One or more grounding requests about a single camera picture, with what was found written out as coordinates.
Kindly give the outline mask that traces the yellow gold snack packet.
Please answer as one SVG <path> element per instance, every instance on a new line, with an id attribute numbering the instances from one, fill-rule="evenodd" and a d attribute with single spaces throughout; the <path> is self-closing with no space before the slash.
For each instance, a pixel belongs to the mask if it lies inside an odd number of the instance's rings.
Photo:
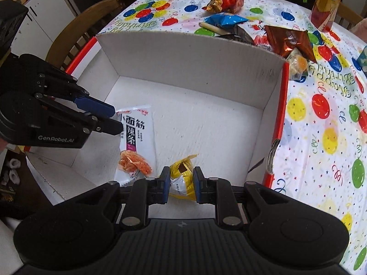
<path id="1" fill-rule="evenodd" d="M 192 160 L 196 157 L 197 154 L 189 155 L 170 166 L 170 196 L 196 201 L 192 164 Z"/>

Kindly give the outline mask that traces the white spicy strip packet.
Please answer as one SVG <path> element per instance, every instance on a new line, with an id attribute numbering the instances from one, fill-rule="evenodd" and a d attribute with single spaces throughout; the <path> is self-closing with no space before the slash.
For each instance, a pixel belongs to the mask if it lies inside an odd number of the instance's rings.
<path id="1" fill-rule="evenodd" d="M 120 134 L 120 157 L 114 180 L 121 186 L 131 186 L 143 178 L 157 177 L 154 125 L 150 105 L 118 111 L 123 126 Z"/>

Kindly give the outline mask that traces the clear pastry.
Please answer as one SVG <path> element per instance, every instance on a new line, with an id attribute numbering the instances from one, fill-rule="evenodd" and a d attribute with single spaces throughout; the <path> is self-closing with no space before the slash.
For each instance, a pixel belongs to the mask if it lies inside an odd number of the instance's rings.
<path id="1" fill-rule="evenodd" d="M 293 81 L 300 81 L 307 72 L 307 59 L 303 57 L 297 48 L 295 48 L 287 57 L 287 62 L 289 63 L 289 79 Z"/>

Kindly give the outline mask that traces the blue cookie packet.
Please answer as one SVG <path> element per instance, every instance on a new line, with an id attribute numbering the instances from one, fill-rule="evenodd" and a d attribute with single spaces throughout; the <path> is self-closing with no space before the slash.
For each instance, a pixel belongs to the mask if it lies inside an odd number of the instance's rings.
<path id="1" fill-rule="evenodd" d="M 247 22 L 248 19 L 241 17 L 236 14 L 213 14 L 205 18 L 205 22 L 210 25 L 214 25 L 215 27 L 219 27 L 221 29 L 231 29 L 235 25 L 242 24 Z"/>

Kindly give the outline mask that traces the brown foil snack bag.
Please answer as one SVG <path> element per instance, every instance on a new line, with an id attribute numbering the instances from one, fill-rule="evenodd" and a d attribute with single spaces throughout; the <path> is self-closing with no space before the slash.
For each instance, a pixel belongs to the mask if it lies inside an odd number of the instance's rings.
<path id="1" fill-rule="evenodd" d="M 316 63 L 316 58 L 311 46 L 307 31 L 286 29 L 265 25 L 267 41 L 274 53 L 287 58 L 297 48 L 301 55 L 309 61 Z"/>

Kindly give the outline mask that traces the red yellow snack bag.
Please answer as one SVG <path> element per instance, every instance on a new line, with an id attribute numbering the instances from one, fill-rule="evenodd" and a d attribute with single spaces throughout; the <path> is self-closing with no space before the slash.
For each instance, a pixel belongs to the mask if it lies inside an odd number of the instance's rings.
<path id="1" fill-rule="evenodd" d="M 213 13 L 238 13 L 244 6 L 245 0 L 210 0 L 203 10 Z"/>

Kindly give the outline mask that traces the white red snack pouch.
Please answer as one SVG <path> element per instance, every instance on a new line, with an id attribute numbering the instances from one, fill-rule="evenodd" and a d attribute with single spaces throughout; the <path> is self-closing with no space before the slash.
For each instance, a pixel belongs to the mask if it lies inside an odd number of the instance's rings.
<path id="1" fill-rule="evenodd" d="M 271 48 L 267 33 L 262 25 L 245 22 L 239 25 L 253 40 L 254 44 L 262 48 Z"/>

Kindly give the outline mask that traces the wooden chair near left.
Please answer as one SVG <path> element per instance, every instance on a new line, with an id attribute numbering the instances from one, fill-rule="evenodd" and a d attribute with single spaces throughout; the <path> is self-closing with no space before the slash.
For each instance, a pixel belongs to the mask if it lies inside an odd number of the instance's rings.
<path id="1" fill-rule="evenodd" d="M 82 48 L 121 11 L 118 0 L 103 0 L 87 8 L 53 41 L 46 62 L 65 70 Z"/>

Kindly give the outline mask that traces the wooden chair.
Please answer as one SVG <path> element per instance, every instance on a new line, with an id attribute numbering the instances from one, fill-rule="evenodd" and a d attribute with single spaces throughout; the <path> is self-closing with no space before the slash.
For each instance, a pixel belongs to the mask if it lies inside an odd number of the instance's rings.
<path id="1" fill-rule="evenodd" d="M 352 27 L 355 27 L 362 20 L 363 18 L 361 15 L 357 14 L 348 6 L 344 5 L 344 3 L 340 3 L 340 5 L 338 6 L 335 19 L 335 22 L 338 25 L 344 27 L 347 30 L 350 30 Z"/>
<path id="2" fill-rule="evenodd" d="M 121 11 L 118 0 L 103 0 L 87 8 L 53 41 L 46 62 L 65 70 L 82 48 Z"/>

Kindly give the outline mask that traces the white cardboard box red trim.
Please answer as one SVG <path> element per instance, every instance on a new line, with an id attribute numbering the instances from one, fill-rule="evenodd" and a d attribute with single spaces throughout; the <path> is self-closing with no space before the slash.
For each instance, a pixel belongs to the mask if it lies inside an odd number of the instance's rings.
<path id="1" fill-rule="evenodd" d="M 266 182 L 282 135 L 287 63 L 264 48 L 193 33 L 101 33 L 73 70 L 117 109 L 150 106 L 158 168 L 197 156 L 206 176 Z"/>

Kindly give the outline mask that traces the white cabinet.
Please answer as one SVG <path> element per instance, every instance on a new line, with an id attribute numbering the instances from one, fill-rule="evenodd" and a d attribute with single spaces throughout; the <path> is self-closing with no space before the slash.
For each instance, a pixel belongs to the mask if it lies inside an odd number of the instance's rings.
<path id="1" fill-rule="evenodd" d="M 11 45 L 12 53 L 45 59 L 61 31 L 75 15 L 65 0 L 28 0 L 27 13 Z"/>

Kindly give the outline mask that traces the balloon birthday tablecloth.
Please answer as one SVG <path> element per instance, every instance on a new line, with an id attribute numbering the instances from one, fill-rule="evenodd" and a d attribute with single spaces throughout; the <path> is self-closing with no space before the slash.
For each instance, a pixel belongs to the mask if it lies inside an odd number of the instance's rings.
<path id="1" fill-rule="evenodd" d="M 210 0 L 137 0 L 101 33 L 158 31 L 215 37 L 199 26 Z M 366 273 L 366 78 L 357 64 L 363 44 L 341 27 L 319 32 L 309 13 L 283 0 L 245 0 L 250 24 L 307 31 L 316 63 L 304 81 L 290 80 L 282 135 L 266 183 L 339 218 L 350 241 L 342 266 Z"/>

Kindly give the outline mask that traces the green tissue pack in holder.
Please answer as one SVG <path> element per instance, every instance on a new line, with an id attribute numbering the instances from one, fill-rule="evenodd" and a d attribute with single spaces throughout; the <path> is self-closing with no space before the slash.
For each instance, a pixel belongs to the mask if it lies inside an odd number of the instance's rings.
<path id="1" fill-rule="evenodd" d="M 363 48 L 363 51 L 359 55 L 357 62 L 365 76 L 367 76 L 367 46 Z"/>

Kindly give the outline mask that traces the wooden chair far side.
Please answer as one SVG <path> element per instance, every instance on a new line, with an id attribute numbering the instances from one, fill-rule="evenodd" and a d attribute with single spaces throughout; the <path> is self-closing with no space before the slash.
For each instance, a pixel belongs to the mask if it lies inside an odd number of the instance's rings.
<path id="1" fill-rule="evenodd" d="M 338 25 L 344 27 L 347 30 L 350 30 L 352 27 L 355 27 L 362 20 L 363 18 L 361 15 L 357 14 L 348 6 L 344 5 L 344 3 L 340 3 L 340 5 L 338 6 L 335 19 L 335 22 Z"/>

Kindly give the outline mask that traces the orange juice bottle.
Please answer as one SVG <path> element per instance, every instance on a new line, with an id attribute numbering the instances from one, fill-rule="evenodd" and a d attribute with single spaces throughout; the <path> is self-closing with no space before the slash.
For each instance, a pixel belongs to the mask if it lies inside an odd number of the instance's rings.
<path id="1" fill-rule="evenodd" d="M 315 0 L 310 14 L 311 23 L 321 32 L 331 30 L 341 0 Z"/>

